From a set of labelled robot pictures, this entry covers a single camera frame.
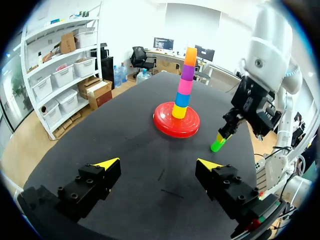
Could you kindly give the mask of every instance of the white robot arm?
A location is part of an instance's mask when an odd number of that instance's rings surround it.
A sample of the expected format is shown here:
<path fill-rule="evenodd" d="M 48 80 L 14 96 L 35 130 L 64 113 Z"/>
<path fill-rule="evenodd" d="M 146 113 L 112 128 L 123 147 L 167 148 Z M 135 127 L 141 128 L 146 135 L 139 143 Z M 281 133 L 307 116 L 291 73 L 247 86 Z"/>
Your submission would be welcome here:
<path fill-rule="evenodd" d="M 257 16 L 245 58 L 246 77 L 232 98 L 234 108 L 223 116 L 226 125 L 219 129 L 217 141 L 224 143 L 244 120 L 251 124 L 257 137 L 265 136 L 279 120 L 267 110 L 268 99 L 275 95 L 275 109 L 282 116 L 273 152 L 256 163 L 257 187 L 263 192 L 262 199 L 275 194 L 299 207 L 311 182 L 294 174 L 298 156 L 288 159 L 294 122 L 293 95 L 303 82 L 300 68 L 291 57 L 292 40 L 292 28 L 285 17 L 265 5 Z"/>

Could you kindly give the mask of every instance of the yellow tip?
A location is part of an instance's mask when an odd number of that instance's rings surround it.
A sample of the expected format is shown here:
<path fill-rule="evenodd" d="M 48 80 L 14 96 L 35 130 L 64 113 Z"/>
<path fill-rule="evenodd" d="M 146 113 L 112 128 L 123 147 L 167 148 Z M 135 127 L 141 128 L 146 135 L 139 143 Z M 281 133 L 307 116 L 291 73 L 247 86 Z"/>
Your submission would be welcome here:
<path fill-rule="evenodd" d="M 220 164 L 217 164 L 217 163 L 214 163 L 214 162 L 211 162 L 211 161 L 206 161 L 206 160 L 203 160 L 201 158 L 198 158 L 197 161 L 200 161 L 210 171 L 212 169 L 215 169 L 216 167 L 223 167 L 223 165 L 220 165 Z"/>
<path fill-rule="evenodd" d="M 96 163 L 96 164 L 92 164 L 92 165 L 93 166 L 100 166 L 100 167 L 104 168 L 104 170 L 107 170 L 117 160 L 120 160 L 120 158 L 116 157 L 116 158 L 113 158 L 113 159 L 110 159 L 110 160 L 107 160 L 107 161 L 103 161 L 103 162 L 99 162 L 99 163 Z"/>

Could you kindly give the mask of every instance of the water bottle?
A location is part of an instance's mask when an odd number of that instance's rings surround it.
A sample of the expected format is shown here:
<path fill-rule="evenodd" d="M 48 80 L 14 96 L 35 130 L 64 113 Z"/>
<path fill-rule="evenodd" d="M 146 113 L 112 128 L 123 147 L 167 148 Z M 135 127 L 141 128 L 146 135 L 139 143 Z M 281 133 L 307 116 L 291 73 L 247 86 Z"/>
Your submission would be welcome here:
<path fill-rule="evenodd" d="M 122 83 L 121 72 L 116 65 L 113 66 L 113 81 L 114 81 L 115 88 L 118 88 L 121 86 L 121 83 Z"/>
<path fill-rule="evenodd" d="M 150 74 L 147 73 L 147 69 L 143 69 L 141 72 L 139 72 L 139 74 L 136 76 L 136 84 L 139 84 L 141 82 L 143 82 L 144 80 L 150 78 Z"/>
<path fill-rule="evenodd" d="M 125 66 L 125 63 L 121 63 L 121 68 L 122 68 L 122 82 L 125 83 L 128 81 L 128 68 Z"/>

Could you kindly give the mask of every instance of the computer monitor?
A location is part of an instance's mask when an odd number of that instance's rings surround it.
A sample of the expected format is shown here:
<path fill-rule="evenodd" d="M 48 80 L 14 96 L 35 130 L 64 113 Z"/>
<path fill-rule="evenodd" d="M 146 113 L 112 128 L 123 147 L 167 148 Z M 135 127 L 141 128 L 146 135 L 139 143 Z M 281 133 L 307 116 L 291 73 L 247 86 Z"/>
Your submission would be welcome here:
<path fill-rule="evenodd" d="M 172 50 L 174 48 L 174 41 L 172 39 L 155 37 L 153 47 L 155 49 Z"/>
<path fill-rule="evenodd" d="M 205 60 L 212 62 L 214 60 L 215 50 L 204 49 L 199 45 L 195 45 L 196 56 Z"/>

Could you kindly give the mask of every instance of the pink cup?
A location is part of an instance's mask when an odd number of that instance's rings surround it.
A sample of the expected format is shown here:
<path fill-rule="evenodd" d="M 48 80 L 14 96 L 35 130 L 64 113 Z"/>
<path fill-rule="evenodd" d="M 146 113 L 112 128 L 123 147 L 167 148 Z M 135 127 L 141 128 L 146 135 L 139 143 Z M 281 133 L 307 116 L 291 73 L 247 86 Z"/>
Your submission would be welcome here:
<path fill-rule="evenodd" d="M 192 90 L 192 83 L 193 81 L 186 81 L 181 78 L 178 87 L 178 93 L 183 95 L 190 95 Z"/>

